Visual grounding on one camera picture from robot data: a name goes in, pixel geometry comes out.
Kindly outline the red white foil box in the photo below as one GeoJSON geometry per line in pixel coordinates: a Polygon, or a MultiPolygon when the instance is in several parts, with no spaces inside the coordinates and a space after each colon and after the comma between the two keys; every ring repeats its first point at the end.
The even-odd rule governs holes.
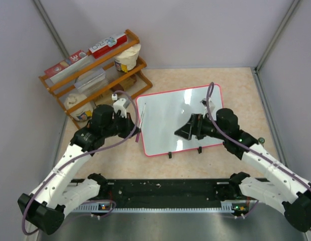
{"type": "Polygon", "coordinates": [[[128,40],[125,33],[115,34],[108,38],[100,40],[98,43],[92,45],[88,51],[95,58],[99,58],[102,55],[110,52],[111,50],[117,48],[118,46],[126,43],[128,40]]]}

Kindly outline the clear tape roll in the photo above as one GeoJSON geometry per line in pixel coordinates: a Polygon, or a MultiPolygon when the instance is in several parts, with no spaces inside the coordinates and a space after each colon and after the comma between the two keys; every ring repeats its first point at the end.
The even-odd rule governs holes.
{"type": "Polygon", "coordinates": [[[265,144],[265,139],[263,137],[260,137],[258,139],[258,142],[261,144],[261,145],[264,145],[265,144]]]}

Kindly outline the white bag upper shelf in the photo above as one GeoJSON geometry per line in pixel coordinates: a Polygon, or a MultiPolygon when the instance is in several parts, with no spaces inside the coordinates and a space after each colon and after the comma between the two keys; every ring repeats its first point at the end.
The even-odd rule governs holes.
{"type": "Polygon", "coordinates": [[[118,71],[127,73],[133,68],[135,68],[139,52],[141,49],[140,44],[136,44],[122,53],[114,57],[114,64],[118,71]]]}

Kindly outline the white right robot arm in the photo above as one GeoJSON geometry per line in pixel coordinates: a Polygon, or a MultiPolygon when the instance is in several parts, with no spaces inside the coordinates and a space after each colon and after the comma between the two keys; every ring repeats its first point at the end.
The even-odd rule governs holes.
{"type": "Polygon", "coordinates": [[[295,229],[311,231],[311,182],[301,178],[272,157],[249,133],[240,129],[238,117],[229,108],[221,108],[213,118],[210,113],[192,114],[174,134],[186,140],[195,137],[220,139],[226,150],[264,175],[261,182],[249,174],[230,177],[229,193],[233,198],[252,197],[284,215],[295,229]]]}

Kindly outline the pink-framed whiteboard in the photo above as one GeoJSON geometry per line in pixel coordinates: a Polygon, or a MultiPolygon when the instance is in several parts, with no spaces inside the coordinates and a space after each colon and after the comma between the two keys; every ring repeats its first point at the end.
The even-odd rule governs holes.
{"type": "Polygon", "coordinates": [[[191,140],[174,134],[190,119],[193,113],[203,114],[201,103],[208,86],[197,86],[180,90],[140,95],[136,106],[142,121],[141,135],[144,153],[148,157],[221,145],[222,141],[205,137],[191,140]]]}

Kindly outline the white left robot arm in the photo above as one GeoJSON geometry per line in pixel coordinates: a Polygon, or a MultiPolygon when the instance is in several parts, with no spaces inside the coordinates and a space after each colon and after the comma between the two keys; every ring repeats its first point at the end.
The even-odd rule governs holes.
{"type": "Polygon", "coordinates": [[[98,151],[103,151],[105,140],[118,136],[126,141],[139,131],[137,122],[127,112],[129,102],[124,99],[112,105],[99,105],[87,124],[78,129],[70,140],[65,153],[48,176],[30,194],[23,193],[18,206],[23,215],[22,231],[25,235],[26,222],[37,230],[53,234],[69,213],[91,199],[103,199],[108,195],[106,178],[90,174],[77,186],[67,189],[78,170],[98,151]]]}

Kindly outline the magenta-capped whiteboard marker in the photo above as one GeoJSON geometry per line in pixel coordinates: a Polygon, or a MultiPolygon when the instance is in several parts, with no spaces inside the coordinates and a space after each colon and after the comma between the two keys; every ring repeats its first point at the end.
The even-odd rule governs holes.
{"type": "Polygon", "coordinates": [[[145,114],[145,109],[146,109],[146,103],[144,103],[143,109],[142,109],[142,113],[141,113],[141,118],[140,118],[140,123],[139,123],[139,132],[136,135],[136,139],[135,142],[138,143],[139,142],[139,138],[142,132],[142,124],[143,124],[143,119],[144,119],[144,114],[145,114]]]}

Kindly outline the brown cardboard box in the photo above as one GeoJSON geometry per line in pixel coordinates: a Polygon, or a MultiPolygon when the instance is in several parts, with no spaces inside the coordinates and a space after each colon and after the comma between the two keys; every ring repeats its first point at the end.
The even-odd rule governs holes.
{"type": "Polygon", "coordinates": [[[98,97],[96,97],[93,101],[95,103],[95,105],[101,105],[101,104],[112,104],[112,91],[106,91],[104,93],[102,93],[101,95],[99,95],[98,97]]]}

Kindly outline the red grey wrap box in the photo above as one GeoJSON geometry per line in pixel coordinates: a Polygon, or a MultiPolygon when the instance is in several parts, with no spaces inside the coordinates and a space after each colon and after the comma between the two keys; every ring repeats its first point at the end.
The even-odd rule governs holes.
{"type": "Polygon", "coordinates": [[[88,56],[83,50],[79,50],[68,58],[65,58],[61,62],[46,69],[44,73],[54,84],[56,84],[92,62],[93,60],[90,56],[88,56]]]}

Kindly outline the orange wooden shelf rack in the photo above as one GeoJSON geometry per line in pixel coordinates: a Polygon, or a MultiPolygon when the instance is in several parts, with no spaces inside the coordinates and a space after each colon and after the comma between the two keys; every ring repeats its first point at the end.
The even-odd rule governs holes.
{"type": "Polygon", "coordinates": [[[143,87],[131,94],[136,98],[153,86],[142,72],[147,64],[139,54],[134,55],[136,60],[132,68],[115,61],[116,56],[139,43],[138,36],[127,29],[99,41],[87,52],[75,52],[45,70],[39,79],[74,125],[80,128],[91,118],[97,105],[111,102],[111,95],[116,90],[127,91],[138,80],[143,81],[143,87]]]}

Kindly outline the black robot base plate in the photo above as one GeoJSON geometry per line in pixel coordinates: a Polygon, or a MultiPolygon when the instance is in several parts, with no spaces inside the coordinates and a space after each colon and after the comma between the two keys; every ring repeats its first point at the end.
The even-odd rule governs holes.
{"type": "Polygon", "coordinates": [[[229,179],[109,179],[91,200],[117,207],[211,207],[218,201],[246,201],[229,179]]]}

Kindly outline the silver foil box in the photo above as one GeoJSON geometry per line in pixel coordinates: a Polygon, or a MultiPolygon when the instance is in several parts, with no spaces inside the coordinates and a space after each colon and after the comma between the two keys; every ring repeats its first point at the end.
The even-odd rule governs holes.
{"type": "Polygon", "coordinates": [[[74,86],[79,93],[84,93],[89,88],[104,80],[105,77],[106,72],[103,69],[95,70],[91,74],[74,83],[74,86]]]}

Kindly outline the dark brown small box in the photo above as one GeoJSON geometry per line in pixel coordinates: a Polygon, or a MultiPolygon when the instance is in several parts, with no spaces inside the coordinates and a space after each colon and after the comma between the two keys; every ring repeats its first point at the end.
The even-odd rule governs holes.
{"type": "Polygon", "coordinates": [[[115,92],[117,90],[120,91],[127,91],[129,88],[131,88],[135,83],[137,82],[137,78],[136,76],[133,77],[129,77],[125,80],[123,80],[122,82],[120,82],[119,84],[113,86],[111,88],[112,92],[115,92]]]}

